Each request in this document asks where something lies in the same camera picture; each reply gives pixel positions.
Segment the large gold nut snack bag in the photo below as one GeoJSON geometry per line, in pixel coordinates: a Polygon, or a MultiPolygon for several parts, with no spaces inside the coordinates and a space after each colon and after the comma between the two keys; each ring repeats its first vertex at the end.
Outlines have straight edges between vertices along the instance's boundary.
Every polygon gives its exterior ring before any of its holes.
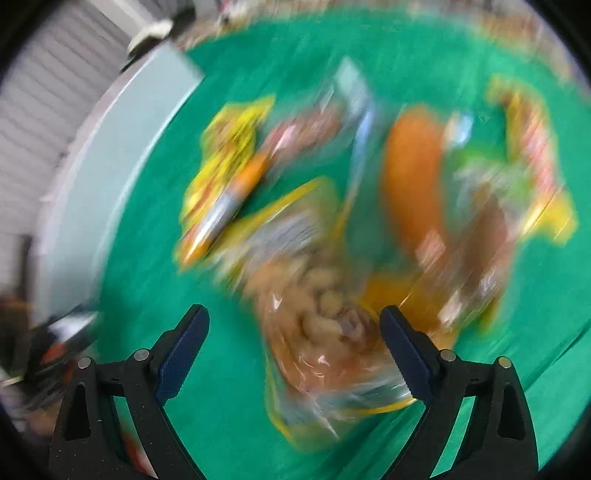
{"type": "Polygon", "coordinates": [[[363,418],[414,401],[380,309],[356,293],[332,236],[336,208],[334,185],[317,177],[235,222],[211,254],[216,279],[259,324],[266,412],[298,448],[339,441],[363,418]]]}

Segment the green brown chicken leg packet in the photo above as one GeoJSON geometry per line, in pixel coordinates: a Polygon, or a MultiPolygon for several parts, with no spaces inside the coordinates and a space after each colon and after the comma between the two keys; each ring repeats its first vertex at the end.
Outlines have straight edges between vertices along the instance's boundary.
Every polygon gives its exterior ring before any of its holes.
{"type": "Polygon", "coordinates": [[[449,154],[438,180],[447,232],[430,228],[415,253],[443,296],[438,323],[451,330],[502,295],[533,193],[523,167],[471,149],[449,154]]]}

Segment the orange sausage stick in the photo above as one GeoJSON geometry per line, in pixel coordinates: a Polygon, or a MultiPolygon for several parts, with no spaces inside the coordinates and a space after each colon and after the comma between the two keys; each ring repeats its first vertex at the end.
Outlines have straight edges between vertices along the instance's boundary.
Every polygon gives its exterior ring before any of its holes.
{"type": "Polygon", "coordinates": [[[245,200],[259,185],[270,168],[270,163],[269,152],[257,152],[245,168],[221,191],[204,216],[182,237],[178,250],[178,261],[182,268],[188,268],[207,254],[225,227],[238,214],[245,200]]]}

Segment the yellow red snack packet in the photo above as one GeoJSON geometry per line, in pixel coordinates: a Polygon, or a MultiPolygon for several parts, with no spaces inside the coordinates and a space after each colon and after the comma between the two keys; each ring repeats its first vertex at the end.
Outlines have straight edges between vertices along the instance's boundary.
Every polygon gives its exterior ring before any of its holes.
{"type": "Polygon", "coordinates": [[[528,84],[496,75],[487,100],[503,109],[508,159],[525,170],[532,190],[522,232],[541,233],[555,244],[567,244],[579,221],[560,169],[557,136],[544,98],[528,84]]]}

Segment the orange sausage clear packet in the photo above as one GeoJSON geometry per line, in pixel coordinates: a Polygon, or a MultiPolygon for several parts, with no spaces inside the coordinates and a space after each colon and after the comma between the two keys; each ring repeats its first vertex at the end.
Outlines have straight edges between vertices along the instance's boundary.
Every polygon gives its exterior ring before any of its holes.
{"type": "Polygon", "coordinates": [[[349,184],[356,203],[346,226],[356,265],[401,265],[438,281],[456,273],[443,169],[449,150],[469,132],[464,119],[419,103],[396,116],[379,112],[356,137],[349,184]]]}

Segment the clear packet braised egg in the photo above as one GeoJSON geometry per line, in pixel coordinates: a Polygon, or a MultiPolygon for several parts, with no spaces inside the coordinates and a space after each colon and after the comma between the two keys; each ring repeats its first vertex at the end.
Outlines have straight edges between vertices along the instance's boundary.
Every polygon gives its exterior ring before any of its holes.
{"type": "Polygon", "coordinates": [[[262,127],[260,148],[280,170],[352,134],[372,105],[363,71],[344,57],[320,86],[273,107],[262,127]]]}

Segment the white cardboard storage box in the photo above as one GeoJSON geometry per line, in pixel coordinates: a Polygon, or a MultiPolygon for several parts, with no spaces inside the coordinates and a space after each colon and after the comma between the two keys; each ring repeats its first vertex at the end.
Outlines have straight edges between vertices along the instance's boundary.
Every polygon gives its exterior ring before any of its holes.
{"type": "Polygon", "coordinates": [[[125,204],[160,135],[204,79],[169,41],[123,72],[78,129],[33,243],[32,319],[93,301],[125,204]]]}

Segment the white cloth on sofa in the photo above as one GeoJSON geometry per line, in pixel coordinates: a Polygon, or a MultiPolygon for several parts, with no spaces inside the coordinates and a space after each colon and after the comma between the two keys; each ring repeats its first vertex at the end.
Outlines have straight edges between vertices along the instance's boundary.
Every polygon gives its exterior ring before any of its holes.
{"type": "Polygon", "coordinates": [[[140,44],[144,41],[152,39],[161,41],[167,38],[172,30],[173,21],[169,18],[158,20],[145,27],[142,27],[138,33],[131,37],[127,45],[126,52],[131,55],[140,44]]]}

